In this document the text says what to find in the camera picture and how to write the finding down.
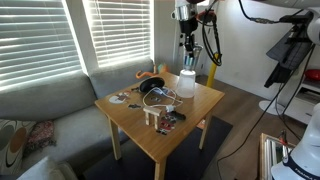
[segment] decorative pillow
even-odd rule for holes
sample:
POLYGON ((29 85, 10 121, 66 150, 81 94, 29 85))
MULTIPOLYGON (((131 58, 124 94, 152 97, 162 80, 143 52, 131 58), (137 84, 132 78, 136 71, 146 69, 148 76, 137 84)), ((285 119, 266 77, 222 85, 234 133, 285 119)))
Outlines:
POLYGON ((0 175, 20 170, 24 145, 34 125, 31 121, 0 119, 0 175))
POLYGON ((53 132, 53 121, 37 123, 29 135, 23 157, 27 157, 32 152, 42 150, 49 145, 56 145, 56 141, 53 140, 53 132))
POLYGON ((18 180, 64 180, 64 176, 60 171, 58 165, 48 156, 43 158, 37 164, 33 165, 25 173, 23 173, 18 180))

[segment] white cup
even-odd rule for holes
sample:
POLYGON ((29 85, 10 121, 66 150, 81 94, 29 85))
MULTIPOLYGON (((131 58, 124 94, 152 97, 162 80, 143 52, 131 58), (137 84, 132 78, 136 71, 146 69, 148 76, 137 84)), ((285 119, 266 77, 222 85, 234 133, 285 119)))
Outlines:
POLYGON ((195 82, 195 71, 181 70, 176 89, 177 95, 182 98, 192 98, 194 96, 195 82))

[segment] window blind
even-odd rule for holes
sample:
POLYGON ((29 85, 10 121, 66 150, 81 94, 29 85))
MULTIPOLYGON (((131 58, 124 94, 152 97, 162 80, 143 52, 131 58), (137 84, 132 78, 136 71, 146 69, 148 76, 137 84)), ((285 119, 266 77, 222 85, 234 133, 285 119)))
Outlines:
POLYGON ((150 0, 87 0, 99 67, 150 59, 150 0))
POLYGON ((62 0, 0 0, 0 90, 79 70, 62 0))

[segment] dark rug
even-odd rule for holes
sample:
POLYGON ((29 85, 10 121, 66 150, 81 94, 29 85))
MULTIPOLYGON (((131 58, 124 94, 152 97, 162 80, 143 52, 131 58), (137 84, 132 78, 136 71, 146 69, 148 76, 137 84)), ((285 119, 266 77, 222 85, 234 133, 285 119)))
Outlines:
MULTIPOLYGON (((202 130, 195 128, 168 157, 166 180, 201 179, 207 166, 232 129, 232 125, 213 117, 203 150, 199 150, 202 130)), ((122 158, 114 159, 113 153, 88 169, 88 180, 151 180, 154 179, 155 163, 131 140, 121 145, 122 158)))

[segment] gray couch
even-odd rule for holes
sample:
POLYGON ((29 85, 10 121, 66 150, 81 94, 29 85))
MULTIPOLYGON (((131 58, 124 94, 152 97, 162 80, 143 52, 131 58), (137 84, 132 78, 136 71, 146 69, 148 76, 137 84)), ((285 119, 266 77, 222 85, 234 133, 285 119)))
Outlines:
MULTIPOLYGON (((148 61, 118 69, 100 69, 91 73, 90 78, 76 73, 25 89, 0 92, 0 119, 54 120, 57 145, 23 159, 22 169, 27 170, 50 155, 56 162, 67 161, 79 175, 112 152, 107 119, 94 101, 138 82, 135 78, 138 70, 152 69, 152 61, 148 61)), ((127 139, 120 134, 122 141, 127 139)))

